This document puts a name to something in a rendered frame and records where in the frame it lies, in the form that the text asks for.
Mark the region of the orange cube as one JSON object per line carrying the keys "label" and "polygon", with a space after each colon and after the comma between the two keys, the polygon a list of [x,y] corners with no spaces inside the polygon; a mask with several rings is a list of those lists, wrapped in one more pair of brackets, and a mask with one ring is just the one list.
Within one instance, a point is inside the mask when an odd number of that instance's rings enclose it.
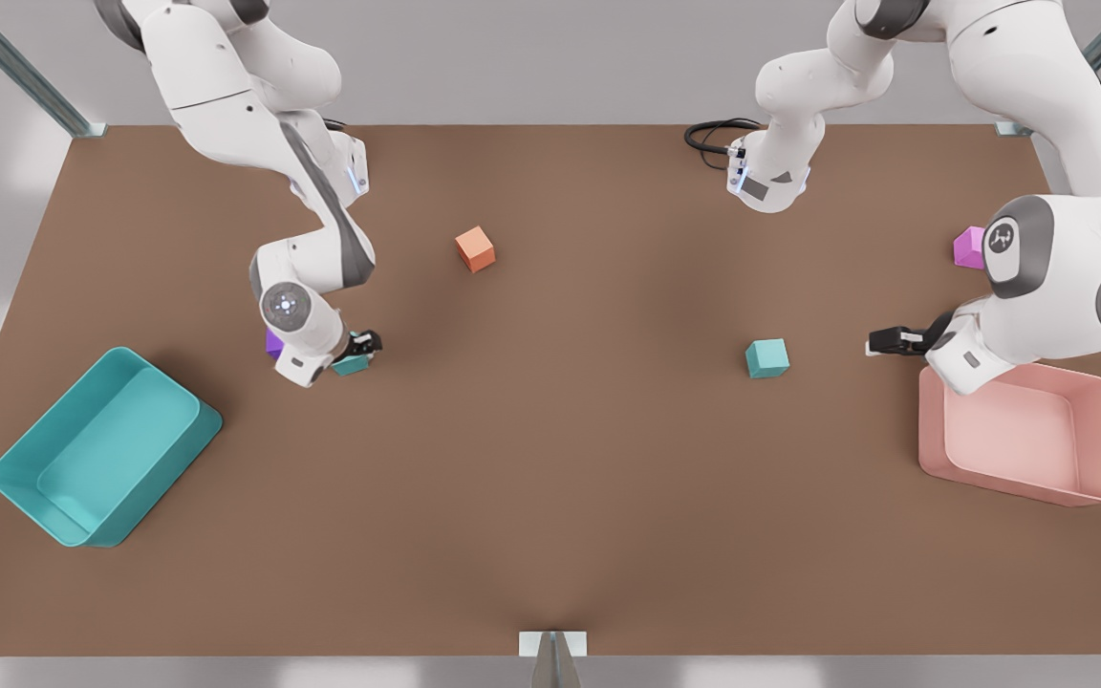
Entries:
{"label": "orange cube", "polygon": [[456,236],[455,247],[459,256],[462,256],[464,265],[470,269],[471,273],[477,273],[495,262],[495,247],[481,226],[475,226],[464,234]]}

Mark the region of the pink plastic bin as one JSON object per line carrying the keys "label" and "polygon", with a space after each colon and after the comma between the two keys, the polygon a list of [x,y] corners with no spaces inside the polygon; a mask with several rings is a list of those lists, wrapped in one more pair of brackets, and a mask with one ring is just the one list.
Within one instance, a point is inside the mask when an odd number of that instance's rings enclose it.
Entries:
{"label": "pink plastic bin", "polygon": [[918,392],[925,473],[1045,504],[1101,505],[1101,376],[1020,365],[962,396],[926,367]]}

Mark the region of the teal plastic bin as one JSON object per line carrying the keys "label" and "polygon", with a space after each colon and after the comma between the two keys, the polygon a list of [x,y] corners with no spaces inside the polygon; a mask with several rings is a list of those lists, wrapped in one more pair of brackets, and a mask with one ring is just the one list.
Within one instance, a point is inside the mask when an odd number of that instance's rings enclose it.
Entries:
{"label": "teal plastic bin", "polygon": [[126,347],[108,350],[0,458],[0,495],[66,548],[113,548],[224,426]]}

